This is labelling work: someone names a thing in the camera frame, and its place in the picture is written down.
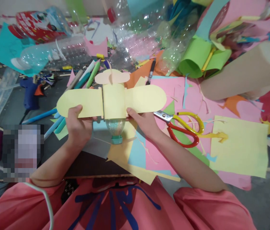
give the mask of scissors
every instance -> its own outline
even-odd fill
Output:
[[[154,115],[157,116],[158,118],[162,119],[163,121],[165,121],[167,123],[167,126],[168,126],[168,132],[170,134],[170,137],[175,141],[177,142],[178,144],[180,144],[181,146],[183,146],[184,148],[193,148],[195,147],[198,143],[199,143],[199,137],[198,135],[202,134],[204,132],[204,124],[202,122],[202,120],[194,113],[191,113],[191,112],[179,112],[177,113],[178,115],[188,115],[188,116],[191,116],[193,117],[199,124],[199,131],[197,132],[196,130],[192,129],[189,127],[188,124],[186,124],[185,121],[183,121],[179,116],[177,115],[169,115],[165,112],[163,112],[162,110],[159,110],[157,112],[154,112]],[[171,123],[171,120],[174,119],[174,120],[177,120],[185,129],[181,128],[181,127],[178,127],[178,126],[175,126]],[[175,129],[177,131],[180,131],[184,134],[188,134],[190,136],[192,136],[194,138],[194,141],[192,144],[189,144],[189,145],[186,145],[186,144],[183,144],[179,141],[179,139],[177,139],[177,137],[174,135],[173,133],[173,130],[172,129]]]

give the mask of scissor blade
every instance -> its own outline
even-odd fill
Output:
[[[173,118],[173,115],[169,115],[162,110],[154,112],[154,115],[157,116],[158,118],[164,120],[165,122],[170,122],[171,119]]]

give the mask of red scissors handle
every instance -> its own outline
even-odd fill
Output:
[[[175,126],[175,125],[173,125],[171,122],[169,122],[167,125],[168,125],[167,130],[168,130],[168,132],[169,132],[169,134],[170,134],[170,137],[171,137],[175,142],[177,142],[178,144],[180,144],[181,146],[183,146],[184,148],[193,148],[193,147],[195,147],[195,146],[197,146],[197,145],[199,144],[199,137],[198,137],[196,134],[194,134],[193,132],[191,132],[191,131],[189,131],[189,130],[187,130],[187,129],[183,129],[183,128],[180,128],[180,127],[178,127],[178,126]],[[182,132],[182,133],[184,133],[184,134],[188,134],[188,135],[192,136],[192,137],[194,138],[193,143],[192,143],[192,144],[189,144],[189,145],[185,145],[185,144],[181,143],[181,142],[179,141],[179,139],[177,139],[176,136],[174,135],[172,129],[175,129],[175,130],[180,131],[180,132]]]

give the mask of pixelated blur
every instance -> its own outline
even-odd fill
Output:
[[[43,156],[43,126],[7,125],[3,128],[4,182],[25,182]]]

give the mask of electrical cord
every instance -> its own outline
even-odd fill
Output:
[[[20,121],[20,123],[19,123],[20,125],[21,125],[22,122],[24,121],[25,117],[28,115],[29,111],[30,111],[30,110],[26,110],[26,111],[24,112],[24,115],[23,115],[23,117],[22,117],[22,119],[21,119],[21,121]]]
[[[51,202],[49,199],[48,194],[46,193],[46,191],[42,188],[39,188],[33,184],[27,183],[27,182],[23,182],[24,184],[26,184],[27,186],[31,187],[32,189],[39,191],[41,193],[43,193],[45,199],[46,199],[46,203],[47,203],[47,207],[48,207],[48,212],[49,212],[49,217],[50,217],[50,227],[49,230],[53,230],[53,225],[54,225],[54,218],[53,218],[53,210],[52,210],[52,206],[51,206]]]

